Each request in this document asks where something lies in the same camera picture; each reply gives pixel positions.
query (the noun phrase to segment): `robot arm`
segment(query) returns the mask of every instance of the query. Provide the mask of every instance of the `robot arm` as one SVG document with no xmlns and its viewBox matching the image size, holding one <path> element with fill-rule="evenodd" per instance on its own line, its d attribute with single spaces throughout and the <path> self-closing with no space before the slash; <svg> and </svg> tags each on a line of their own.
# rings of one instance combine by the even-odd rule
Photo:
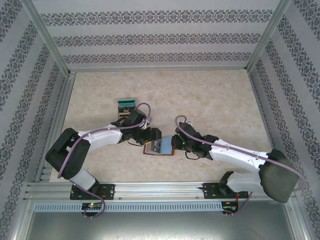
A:
<svg viewBox="0 0 320 240">
<path fill-rule="evenodd" d="M 198 158 L 207 158 L 213 161 L 223 161 L 246 169 L 249 173 L 228 171 L 219 183 L 219 190 L 224 195 L 242 191 L 260 192 L 280 203 L 286 203 L 294 190 L 299 177 L 288 169 L 267 162 L 262 158 L 276 161 L 277 163 L 294 169 L 293 164 L 286 156 L 273 149 L 271 152 L 258 152 L 229 144 L 216 136 L 201 136 L 199 132 L 187 122 L 179 127 L 196 139 L 212 144 L 201 143 L 184 134 L 176 128 L 177 133 L 172 137 L 171 145 L 178 150 L 194 153 Z"/>
<path fill-rule="evenodd" d="M 142 111 L 134 109 L 127 118 L 112 122 L 99 131 L 78 132 L 67 128 L 48 151 L 45 159 L 55 170 L 61 172 L 70 148 L 74 146 L 76 141 L 79 141 L 74 146 L 61 176 L 84 190 L 96 194 L 99 187 L 98 180 L 82 167 L 87 154 L 97 148 L 109 144 L 119 144 L 129 139 L 134 139 L 141 146 L 151 140 L 161 139 L 162 134 L 158 128 L 147 127 L 147 124 L 151 122 L 148 119 L 139 125 L 145 119 L 146 115 Z"/>
</svg>

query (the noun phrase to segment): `beige floor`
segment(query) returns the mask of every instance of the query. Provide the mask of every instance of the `beige floor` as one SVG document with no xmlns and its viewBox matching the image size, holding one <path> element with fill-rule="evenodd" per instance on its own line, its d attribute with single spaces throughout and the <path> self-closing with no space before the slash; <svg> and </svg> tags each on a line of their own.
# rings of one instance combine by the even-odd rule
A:
<svg viewBox="0 0 320 240">
<path fill-rule="evenodd" d="M 182 114 L 202 135 L 257 151 L 271 149 L 245 70 L 78 73 L 63 128 L 89 131 L 108 125 L 117 120 L 121 98 L 149 103 L 151 126 L 163 136 L 175 133 L 175 117 Z M 182 151 L 147 156 L 142 147 L 127 143 L 89 153 L 84 167 L 100 182 L 215 181 L 226 171 L 241 171 L 218 161 L 188 160 Z M 50 181 L 63 179 L 53 171 Z"/>
</svg>

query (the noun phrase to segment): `patterned wallpaper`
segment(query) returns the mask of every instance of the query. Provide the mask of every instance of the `patterned wallpaper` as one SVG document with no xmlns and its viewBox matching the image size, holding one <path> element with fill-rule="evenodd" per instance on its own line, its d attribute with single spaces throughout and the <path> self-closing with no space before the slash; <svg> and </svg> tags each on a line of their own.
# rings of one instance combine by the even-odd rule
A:
<svg viewBox="0 0 320 240">
<path fill-rule="evenodd" d="M 273 145 L 308 181 L 298 192 L 320 239 L 320 0 L 294 0 L 250 73 Z"/>
<path fill-rule="evenodd" d="M 35 0 L 72 70 L 244 67 L 279 0 Z"/>
<path fill-rule="evenodd" d="M 0 3 L 0 240 L 33 182 L 64 76 L 18 0 Z"/>
</svg>

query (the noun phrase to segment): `striped wall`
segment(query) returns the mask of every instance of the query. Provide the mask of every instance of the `striped wall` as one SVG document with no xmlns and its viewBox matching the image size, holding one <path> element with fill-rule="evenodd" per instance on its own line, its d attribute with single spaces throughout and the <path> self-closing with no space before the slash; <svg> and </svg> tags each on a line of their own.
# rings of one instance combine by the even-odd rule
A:
<svg viewBox="0 0 320 240">
<path fill-rule="evenodd" d="M 64 76 L 18 0 L 0 1 L 0 240 L 33 182 Z"/>
<path fill-rule="evenodd" d="M 298 192 L 311 239 L 320 239 L 320 0 L 293 0 L 250 72 L 273 145 L 308 185 Z"/>
<path fill-rule="evenodd" d="M 279 0 L 35 0 L 71 70 L 244 67 Z"/>
</svg>

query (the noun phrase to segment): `marble floor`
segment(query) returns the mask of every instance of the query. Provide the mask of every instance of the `marble floor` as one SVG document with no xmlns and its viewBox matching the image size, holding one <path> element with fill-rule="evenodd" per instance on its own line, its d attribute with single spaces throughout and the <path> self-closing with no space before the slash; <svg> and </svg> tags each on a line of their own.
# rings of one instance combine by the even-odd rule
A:
<svg viewBox="0 0 320 240">
<path fill-rule="evenodd" d="M 63 129 L 102 128 L 116 121 L 118 99 L 151 105 L 151 127 L 175 134 L 175 117 L 186 115 L 202 135 L 256 151 L 271 150 L 246 70 L 132 71 L 77 73 Z M 145 106 L 141 110 L 147 113 Z M 100 182 L 215 181 L 237 166 L 208 159 L 143 155 L 143 148 L 108 145 L 87 155 L 83 165 Z M 51 182 L 57 179 L 52 171 Z"/>
</svg>

